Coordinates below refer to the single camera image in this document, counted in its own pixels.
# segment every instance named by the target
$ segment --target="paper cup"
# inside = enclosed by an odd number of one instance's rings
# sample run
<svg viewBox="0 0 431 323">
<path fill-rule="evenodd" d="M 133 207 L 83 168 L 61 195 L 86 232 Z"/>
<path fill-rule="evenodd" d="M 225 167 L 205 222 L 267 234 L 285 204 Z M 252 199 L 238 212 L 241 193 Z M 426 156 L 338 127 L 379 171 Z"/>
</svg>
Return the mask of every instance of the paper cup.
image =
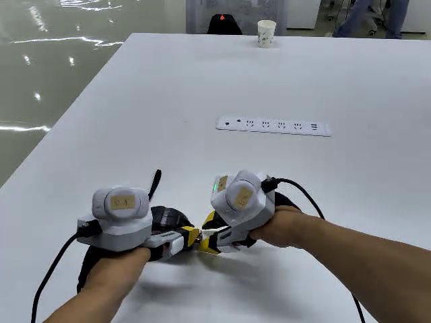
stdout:
<svg viewBox="0 0 431 323">
<path fill-rule="evenodd" d="M 274 39 L 275 27 L 277 23 L 272 20 L 261 20 L 257 23 L 257 42 L 262 48 L 268 48 Z"/>
</svg>

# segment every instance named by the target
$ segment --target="jeans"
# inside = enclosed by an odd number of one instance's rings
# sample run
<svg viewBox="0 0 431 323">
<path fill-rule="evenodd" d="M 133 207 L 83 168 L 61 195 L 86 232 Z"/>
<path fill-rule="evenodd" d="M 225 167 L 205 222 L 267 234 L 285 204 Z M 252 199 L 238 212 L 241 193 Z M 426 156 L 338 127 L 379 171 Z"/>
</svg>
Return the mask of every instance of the jeans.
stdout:
<svg viewBox="0 0 431 323">
<path fill-rule="evenodd" d="M 347 20 L 334 32 L 333 37 L 351 37 L 364 19 L 372 0 L 356 0 Z M 401 39 L 401 29 L 404 24 L 409 0 L 392 0 L 389 20 L 386 22 L 386 38 Z"/>
</svg>

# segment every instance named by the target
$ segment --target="shiny floor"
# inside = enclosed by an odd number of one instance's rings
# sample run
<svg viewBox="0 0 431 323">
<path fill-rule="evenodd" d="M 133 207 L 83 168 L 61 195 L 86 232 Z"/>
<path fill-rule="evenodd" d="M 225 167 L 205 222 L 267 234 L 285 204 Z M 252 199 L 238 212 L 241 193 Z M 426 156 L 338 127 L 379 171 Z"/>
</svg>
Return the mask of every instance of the shiny floor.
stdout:
<svg viewBox="0 0 431 323">
<path fill-rule="evenodd" d="M 0 186 L 132 32 L 184 33 L 185 1 L 0 1 Z"/>
</svg>

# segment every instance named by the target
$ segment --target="black cable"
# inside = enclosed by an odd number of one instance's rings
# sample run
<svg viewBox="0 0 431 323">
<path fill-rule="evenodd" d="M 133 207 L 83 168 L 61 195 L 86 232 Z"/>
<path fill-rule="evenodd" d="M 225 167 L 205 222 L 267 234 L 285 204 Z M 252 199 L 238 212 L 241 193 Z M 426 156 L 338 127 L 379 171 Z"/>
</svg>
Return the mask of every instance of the black cable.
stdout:
<svg viewBox="0 0 431 323">
<path fill-rule="evenodd" d="M 51 275 L 53 274 L 55 267 L 57 267 L 57 265 L 59 264 L 59 261 L 60 261 L 61 257 L 63 257 L 66 249 L 71 245 L 71 243 L 73 241 L 75 241 L 75 239 L 78 236 L 79 236 L 79 234 L 76 233 L 66 241 L 66 243 L 63 245 L 63 247 L 60 249 L 59 253 L 57 254 L 57 257 L 55 257 L 53 263 L 49 267 L 48 272 L 46 273 L 42 282 L 40 283 L 39 288 L 38 288 L 36 294 L 34 295 L 31 323 L 36 323 L 36 315 L 37 315 L 37 311 L 38 311 L 38 303 L 39 303 L 40 294 L 42 293 L 43 289 L 45 288 L 46 283 L 48 283 L 48 280 L 51 277 Z"/>
<path fill-rule="evenodd" d="M 309 195 L 309 193 L 305 190 L 305 188 L 303 188 L 301 185 L 299 185 L 297 182 L 294 182 L 293 180 L 287 180 L 285 178 L 274 178 L 274 177 L 268 178 L 268 179 L 262 181 L 262 184 L 261 184 L 262 190 L 265 193 L 270 192 L 272 190 L 275 190 L 279 183 L 288 183 L 288 184 L 295 186 L 298 190 L 300 190 L 302 192 L 302 194 L 304 194 L 306 196 L 306 198 L 314 206 L 317 213 L 319 214 L 319 217 L 323 220 L 326 220 L 325 217 L 323 216 L 323 213 L 322 213 L 320 207 L 312 199 L 311 195 Z M 358 299 L 356 299 L 356 297 L 355 297 L 355 295 L 353 295 L 353 293 L 352 293 L 352 297 L 353 297 L 353 301 L 355 302 L 356 309 L 358 310 L 358 314 L 359 314 L 359 317 L 361 319 L 361 323 L 366 323 L 364 313 L 362 313 L 362 308 L 361 308 L 361 305 L 360 305 Z"/>
<path fill-rule="evenodd" d="M 310 201 L 310 203 L 314 206 L 314 208 L 316 209 L 317 213 L 319 214 L 319 217 L 321 217 L 321 219 L 325 220 L 325 217 L 323 216 L 323 213 L 321 211 L 321 209 L 319 208 L 319 206 L 317 205 L 317 203 L 312 199 L 312 197 L 309 195 L 309 193 L 305 190 L 305 188 L 303 188 L 301 185 L 299 185 L 297 182 L 294 182 L 293 180 L 287 180 L 285 178 L 277 178 L 277 181 L 283 182 L 283 183 L 288 183 L 290 185 L 295 186 L 298 190 L 300 190 L 302 192 L 302 194 L 304 194 L 306 196 L 306 198 Z"/>
<path fill-rule="evenodd" d="M 161 178 L 162 178 L 162 171 L 156 170 L 156 173 L 154 174 L 153 184 L 151 185 L 150 192 L 148 193 L 149 200 L 151 200 L 151 198 L 153 197 L 153 194 L 156 191 Z"/>
<path fill-rule="evenodd" d="M 42 291 L 45 288 L 46 283 L 48 283 L 48 280 L 50 279 L 51 275 L 53 274 L 55 267 L 57 267 L 57 265 L 59 264 L 59 261 L 60 261 L 61 257 L 63 257 L 66 249 L 68 249 L 68 247 L 71 245 L 71 243 L 76 238 L 79 238 L 79 237 L 88 238 L 91 236 L 96 236 L 96 235 L 100 234 L 101 232 L 102 232 L 102 227 L 100 226 L 98 220 L 92 220 L 92 221 L 85 222 L 83 225 L 81 225 L 78 228 L 76 234 L 71 236 L 66 241 L 66 243 L 63 245 L 63 247 L 61 247 L 59 253 L 57 254 L 57 257 L 55 257 L 53 263 L 51 264 L 51 266 L 48 269 L 48 272 L 46 273 L 45 277 L 43 278 L 42 282 L 40 283 L 39 288 L 36 291 L 36 294 L 34 294 L 31 323 L 36 322 L 36 314 L 38 311 L 38 303 L 39 303 L 40 294 L 42 294 Z"/>
</svg>

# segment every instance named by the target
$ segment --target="human hand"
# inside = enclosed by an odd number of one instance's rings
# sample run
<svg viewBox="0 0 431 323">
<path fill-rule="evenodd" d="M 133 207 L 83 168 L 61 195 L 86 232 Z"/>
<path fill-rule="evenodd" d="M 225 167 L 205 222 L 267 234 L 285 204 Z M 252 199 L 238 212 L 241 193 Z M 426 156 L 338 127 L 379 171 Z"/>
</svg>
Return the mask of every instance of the human hand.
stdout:
<svg viewBox="0 0 431 323">
<path fill-rule="evenodd" d="M 304 214 L 295 207 L 282 205 L 275 208 L 274 216 L 265 225 L 251 231 L 250 237 L 277 247 L 301 248 L 306 226 L 315 220 L 319 219 Z"/>
<path fill-rule="evenodd" d="M 136 248 L 100 259 L 91 269 L 84 290 L 99 290 L 121 299 L 126 297 L 150 256 L 150 249 Z"/>
</svg>

